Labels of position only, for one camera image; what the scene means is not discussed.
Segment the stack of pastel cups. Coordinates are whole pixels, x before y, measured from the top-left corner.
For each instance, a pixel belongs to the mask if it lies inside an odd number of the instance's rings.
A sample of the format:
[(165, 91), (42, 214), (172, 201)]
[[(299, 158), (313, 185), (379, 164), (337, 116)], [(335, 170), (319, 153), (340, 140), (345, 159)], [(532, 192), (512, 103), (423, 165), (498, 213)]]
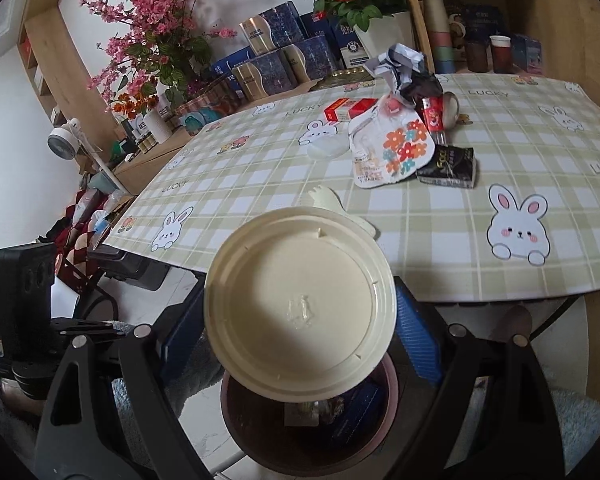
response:
[(438, 74), (455, 73), (448, 14), (443, 0), (422, 0), (434, 67)]

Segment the white vase orange flowers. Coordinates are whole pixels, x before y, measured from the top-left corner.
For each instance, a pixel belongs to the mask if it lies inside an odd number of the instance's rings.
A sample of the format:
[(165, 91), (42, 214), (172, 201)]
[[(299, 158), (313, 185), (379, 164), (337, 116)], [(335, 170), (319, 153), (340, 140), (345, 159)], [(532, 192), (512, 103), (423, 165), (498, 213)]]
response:
[(171, 105), (164, 96), (121, 93), (111, 109), (116, 116), (126, 119), (142, 138), (151, 134), (158, 144), (163, 144), (173, 134), (168, 122)]

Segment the floral white plastic package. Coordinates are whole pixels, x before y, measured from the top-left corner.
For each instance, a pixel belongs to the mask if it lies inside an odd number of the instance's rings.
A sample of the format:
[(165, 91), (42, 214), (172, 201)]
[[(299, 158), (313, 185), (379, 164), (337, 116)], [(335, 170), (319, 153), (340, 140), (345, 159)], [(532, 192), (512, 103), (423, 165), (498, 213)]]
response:
[(411, 177), (436, 148), (414, 107), (392, 94), (350, 121), (349, 143), (358, 188), (378, 188)]

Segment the white desk fan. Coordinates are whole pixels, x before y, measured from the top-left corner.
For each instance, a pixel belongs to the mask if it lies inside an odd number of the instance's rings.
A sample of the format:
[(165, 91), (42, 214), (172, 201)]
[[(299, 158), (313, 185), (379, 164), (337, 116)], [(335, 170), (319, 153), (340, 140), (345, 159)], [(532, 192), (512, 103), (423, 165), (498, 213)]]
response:
[(47, 146), (56, 156), (67, 160), (75, 159), (79, 151), (84, 151), (121, 192), (129, 194), (126, 187), (99, 156), (98, 149), (87, 139), (78, 118), (71, 118), (63, 125), (53, 128), (47, 137)]

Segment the cream round lid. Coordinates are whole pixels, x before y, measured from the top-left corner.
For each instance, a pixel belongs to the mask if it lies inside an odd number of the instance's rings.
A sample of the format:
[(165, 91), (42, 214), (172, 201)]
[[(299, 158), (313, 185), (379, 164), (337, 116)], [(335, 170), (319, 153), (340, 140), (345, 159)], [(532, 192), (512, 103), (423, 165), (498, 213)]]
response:
[(353, 220), (315, 207), (261, 214), (230, 234), (204, 283), (215, 356), (242, 386), (302, 403), (334, 398), (380, 363), (396, 328), (387, 258)]

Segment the red cup on shelf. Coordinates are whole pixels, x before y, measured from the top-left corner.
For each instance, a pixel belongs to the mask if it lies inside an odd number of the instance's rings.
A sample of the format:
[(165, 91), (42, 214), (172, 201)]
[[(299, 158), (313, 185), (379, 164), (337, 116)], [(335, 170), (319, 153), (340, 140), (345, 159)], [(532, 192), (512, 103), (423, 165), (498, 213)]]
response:
[(512, 40), (509, 36), (490, 37), (493, 71), (497, 74), (510, 74), (513, 70)]

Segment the grey white paper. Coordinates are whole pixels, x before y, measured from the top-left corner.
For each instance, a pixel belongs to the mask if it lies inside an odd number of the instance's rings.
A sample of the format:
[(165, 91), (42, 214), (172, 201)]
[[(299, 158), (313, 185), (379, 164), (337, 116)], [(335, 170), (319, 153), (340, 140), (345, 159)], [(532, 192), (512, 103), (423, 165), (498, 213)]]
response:
[(435, 74), (425, 67), (425, 55), (407, 47), (394, 44), (376, 58), (364, 64), (366, 72), (382, 78), (395, 96), (412, 104), (425, 98), (442, 96), (443, 89)]

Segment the red cigarette pack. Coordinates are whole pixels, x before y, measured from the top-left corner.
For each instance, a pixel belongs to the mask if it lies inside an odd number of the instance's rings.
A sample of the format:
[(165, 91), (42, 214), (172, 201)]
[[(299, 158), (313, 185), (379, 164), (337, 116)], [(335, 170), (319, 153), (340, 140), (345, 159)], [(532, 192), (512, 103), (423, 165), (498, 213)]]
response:
[(328, 122), (350, 122), (369, 110), (377, 103), (377, 99), (338, 99), (332, 104), (327, 105), (324, 110), (324, 116)]

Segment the blue cardboard box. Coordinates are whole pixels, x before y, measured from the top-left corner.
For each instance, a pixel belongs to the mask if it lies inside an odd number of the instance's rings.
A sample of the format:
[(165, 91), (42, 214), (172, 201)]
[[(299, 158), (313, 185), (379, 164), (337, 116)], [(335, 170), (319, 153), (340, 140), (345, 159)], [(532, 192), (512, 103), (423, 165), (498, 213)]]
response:
[(373, 425), (385, 397), (386, 388), (380, 382), (365, 379), (352, 390), (327, 401), (329, 413), (322, 424), (330, 436), (343, 441), (352, 440)]

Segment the green plaid bunny tablecloth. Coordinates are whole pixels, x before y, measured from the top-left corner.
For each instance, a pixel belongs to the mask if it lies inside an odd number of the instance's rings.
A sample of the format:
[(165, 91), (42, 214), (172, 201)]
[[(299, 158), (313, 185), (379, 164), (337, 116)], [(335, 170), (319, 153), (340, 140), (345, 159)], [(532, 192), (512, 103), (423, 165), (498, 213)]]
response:
[(330, 188), (370, 222), (395, 274), (424, 301), (490, 301), (600, 289), (600, 107), (574, 82), (450, 75), (460, 102), (454, 146), (475, 155), (472, 188), (420, 182), (432, 144), (416, 116), (380, 133), (329, 122), (333, 88), (244, 110), (205, 126), (163, 167), (108, 243), (205, 271), (230, 233)]

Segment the black foil packet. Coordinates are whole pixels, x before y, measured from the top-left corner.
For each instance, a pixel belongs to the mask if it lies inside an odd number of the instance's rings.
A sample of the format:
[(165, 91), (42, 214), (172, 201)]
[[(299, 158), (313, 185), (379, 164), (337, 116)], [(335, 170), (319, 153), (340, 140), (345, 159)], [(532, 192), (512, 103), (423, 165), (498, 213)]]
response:
[(473, 148), (437, 145), (434, 156), (416, 171), (419, 182), (446, 188), (474, 188), (477, 162)]

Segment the brown plastic trash bin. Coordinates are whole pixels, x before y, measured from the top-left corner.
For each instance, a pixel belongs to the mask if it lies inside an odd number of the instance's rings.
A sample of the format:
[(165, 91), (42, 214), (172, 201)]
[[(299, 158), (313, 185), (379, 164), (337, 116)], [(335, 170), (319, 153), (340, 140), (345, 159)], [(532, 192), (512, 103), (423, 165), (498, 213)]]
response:
[(268, 469), (299, 477), (334, 474), (375, 452), (396, 418), (399, 382), (390, 356), (386, 354), (365, 379), (380, 382), (386, 397), (373, 425), (352, 440), (330, 436), (322, 424), (330, 399), (305, 404), (274, 401), (258, 396), (230, 375), (223, 377), (221, 385), (223, 419), (242, 452)]

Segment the dark blue gift box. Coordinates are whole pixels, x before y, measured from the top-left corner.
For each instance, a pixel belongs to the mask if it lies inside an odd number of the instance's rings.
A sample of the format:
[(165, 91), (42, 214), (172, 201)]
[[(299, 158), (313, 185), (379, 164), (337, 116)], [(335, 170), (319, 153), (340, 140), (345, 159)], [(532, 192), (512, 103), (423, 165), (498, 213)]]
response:
[(298, 86), (283, 50), (250, 58), (233, 67), (232, 73), (249, 101), (276, 96)]

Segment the pink blossom plant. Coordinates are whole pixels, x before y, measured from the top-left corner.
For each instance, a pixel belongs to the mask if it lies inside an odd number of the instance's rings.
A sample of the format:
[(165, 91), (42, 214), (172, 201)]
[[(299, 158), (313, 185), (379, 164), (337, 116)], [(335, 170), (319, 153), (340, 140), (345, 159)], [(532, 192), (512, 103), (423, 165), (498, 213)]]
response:
[(211, 41), (236, 36), (234, 29), (203, 29), (198, 0), (80, 0), (88, 12), (124, 34), (99, 44), (108, 64), (88, 85), (108, 110), (126, 117), (147, 112), (164, 93), (172, 106), (193, 99), (210, 84)]

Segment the black folding table frame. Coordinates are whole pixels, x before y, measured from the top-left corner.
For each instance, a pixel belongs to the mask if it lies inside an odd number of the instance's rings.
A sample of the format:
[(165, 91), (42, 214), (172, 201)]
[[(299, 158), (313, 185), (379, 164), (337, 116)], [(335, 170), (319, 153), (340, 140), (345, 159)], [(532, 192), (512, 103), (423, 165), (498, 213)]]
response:
[(564, 299), (564, 301), (552, 312), (552, 314), (543, 321), (539, 327), (532, 330), (529, 340), (534, 341), (536, 338), (552, 327), (575, 303), (581, 298), (581, 295), (572, 295)]

